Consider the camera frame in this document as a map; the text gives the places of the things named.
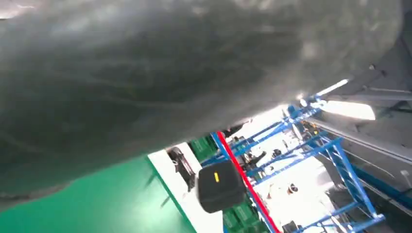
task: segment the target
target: factory floor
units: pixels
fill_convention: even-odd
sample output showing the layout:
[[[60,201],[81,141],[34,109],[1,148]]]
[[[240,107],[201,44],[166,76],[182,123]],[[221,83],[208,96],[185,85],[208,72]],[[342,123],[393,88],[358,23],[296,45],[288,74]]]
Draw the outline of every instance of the factory floor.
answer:
[[[146,158],[0,213],[2,233],[193,233]]]

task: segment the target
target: green box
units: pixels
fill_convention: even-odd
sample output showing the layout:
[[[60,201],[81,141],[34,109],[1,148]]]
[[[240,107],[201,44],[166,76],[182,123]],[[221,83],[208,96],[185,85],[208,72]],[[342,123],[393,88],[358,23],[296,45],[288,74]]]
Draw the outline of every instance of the green box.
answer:
[[[223,224],[232,232],[243,228],[235,213],[230,209],[223,211]]]
[[[192,140],[188,144],[199,162],[211,158],[217,151],[215,141],[210,135]]]
[[[249,227],[259,222],[259,216],[249,201],[244,201],[232,209],[244,227]]]
[[[269,229],[264,222],[259,221],[249,227],[247,233],[269,233]]]

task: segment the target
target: fluorescent light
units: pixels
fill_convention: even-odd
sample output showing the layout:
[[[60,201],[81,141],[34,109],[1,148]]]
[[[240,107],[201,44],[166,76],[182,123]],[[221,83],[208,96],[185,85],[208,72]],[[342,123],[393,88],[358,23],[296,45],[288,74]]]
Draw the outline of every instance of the fluorescent light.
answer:
[[[333,90],[335,90],[335,89],[337,89],[337,88],[339,88],[339,87],[347,84],[348,82],[349,82],[349,79],[341,80],[341,81],[339,81],[338,83],[336,83],[336,84],[334,84],[334,85],[332,85],[332,86],[330,86],[330,87],[328,87],[328,88],[326,88],[326,89],[318,92],[318,93],[317,93],[317,96],[322,96],[322,95],[324,95],[324,94],[327,94],[327,93],[329,93],[329,92],[331,92],[331,91],[333,91]]]
[[[328,101],[321,109],[328,113],[335,113],[346,117],[365,120],[375,120],[375,113],[371,106],[363,103]]]

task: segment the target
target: blue metal frame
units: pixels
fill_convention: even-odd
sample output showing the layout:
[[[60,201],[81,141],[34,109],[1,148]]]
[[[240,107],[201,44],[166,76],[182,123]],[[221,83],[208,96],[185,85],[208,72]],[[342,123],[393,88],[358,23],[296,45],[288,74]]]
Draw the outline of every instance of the blue metal frame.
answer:
[[[271,136],[276,135],[277,133],[280,133],[284,131],[287,128],[291,128],[293,124],[296,124],[300,122],[301,120],[319,112],[319,108],[311,108],[311,107],[306,107],[303,109],[296,110],[295,112],[290,113],[290,117],[284,118],[280,123],[277,122],[263,131],[258,132],[257,134],[253,135],[252,137],[245,139],[241,142],[238,142],[237,144],[233,145],[233,149],[237,149],[239,146],[244,146],[246,142],[251,142],[254,137],[264,133],[267,130],[273,129],[272,132],[270,132],[267,136],[262,137],[261,139],[251,142],[248,146],[243,147],[242,149],[238,150],[237,153],[235,154],[236,156],[239,156],[243,153],[245,153],[247,150],[249,150],[251,147],[267,140]],[[212,134],[214,139],[216,140],[217,136],[216,134]],[[272,174],[263,177],[261,180],[257,180],[254,186],[270,179],[271,177],[279,174],[282,171],[285,171],[286,169],[312,157],[312,156],[317,156],[317,155],[323,155],[329,160],[331,160],[336,167],[339,175],[342,178],[343,183],[346,185],[348,192],[353,198],[353,202],[348,204],[347,206],[344,206],[329,215],[321,218],[320,220],[309,224],[308,226],[305,226],[297,231],[296,233],[301,233],[304,230],[311,228],[311,227],[318,227],[322,228],[324,232],[327,232],[326,228],[330,227],[335,227],[335,228],[344,228],[345,231],[349,233],[356,233],[360,232],[363,229],[374,225],[378,222],[381,222],[385,219],[385,217],[381,214],[378,214],[373,207],[372,203],[370,202],[368,196],[366,195],[366,192],[364,191],[362,185],[360,184],[360,181],[354,172],[354,169],[352,165],[350,164],[348,158],[346,157],[346,154],[341,147],[341,138],[335,139],[335,140],[330,140],[329,138],[326,137],[326,132],[320,132],[318,135],[313,136],[311,139],[307,140],[306,142],[302,143],[301,145],[293,148],[292,150],[272,159],[271,161],[263,164],[261,167],[258,167],[256,169],[253,169],[249,172],[247,172],[247,175],[249,177],[253,177],[257,172],[259,171],[264,171],[265,167],[270,166],[271,164],[280,161],[280,160],[285,160],[285,159],[293,159],[291,162],[283,167],[280,170],[277,170],[273,172]],[[311,150],[306,150],[303,153],[299,153],[299,149],[308,149],[311,148]],[[219,162],[222,160],[227,159],[227,157],[222,155],[216,155],[209,161],[208,163],[215,163]],[[348,212],[351,209],[354,208],[363,208],[367,211],[367,214],[369,215],[369,219],[363,222],[350,222],[350,223],[339,223],[337,222],[336,219],[333,219],[335,216],[343,215],[346,212]]]
[[[262,130],[262,131],[260,131],[260,132],[258,132],[258,133],[256,133],[256,134],[254,134],[253,136],[251,136],[251,137],[249,137],[249,138],[247,138],[247,139],[245,139],[245,140],[242,140],[242,141],[236,143],[235,145],[231,146],[231,149],[232,149],[232,150],[237,150],[237,151],[234,153],[235,156],[240,156],[240,155],[246,153],[246,152],[247,152],[248,150],[250,150],[252,147],[254,147],[254,146],[256,146],[256,145],[258,145],[258,144],[266,141],[267,139],[269,139],[270,137],[275,136],[275,135],[278,134],[278,133],[283,132],[283,131],[286,130],[286,129],[289,129],[290,127],[292,127],[293,124],[296,124],[297,122],[299,122],[299,121],[301,121],[301,120],[303,120],[303,119],[305,119],[305,118],[307,118],[307,117],[310,117],[310,116],[314,115],[315,113],[317,113],[317,112],[319,112],[319,111],[320,111],[319,108],[305,108],[305,109],[297,110],[297,111],[295,111],[294,113],[292,113],[291,116],[283,118],[282,121],[276,122],[275,124],[272,124],[271,126],[269,126],[269,127],[267,127],[266,129],[264,129],[264,130]],[[254,140],[254,138],[255,138],[256,136],[261,135],[262,133],[264,133],[264,132],[266,132],[266,131],[268,131],[268,130],[270,130],[270,129],[273,129],[273,131],[272,131],[270,134],[262,137],[262,138],[259,139],[259,140],[256,140],[256,141]],[[248,143],[248,142],[250,142],[250,141],[253,141],[253,142],[251,142],[248,146],[243,147],[243,148],[240,148],[240,149],[238,150],[238,148],[239,148],[240,146],[243,146],[245,143]],[[222,162],[222,161],[224,161],[224,160],[226,160],[226,159],[227,159],[227,158],[222,154],[222,152],[219,152],[218,154],[216,154],[216,155],[213,156],[212,158],[210,158],[210,159],[208,159],[208,160],[206,160],[206,161],[203,161],[201,164],[202,164],[202,166],[207,166],[207,165],[210,165],[210,164]]]

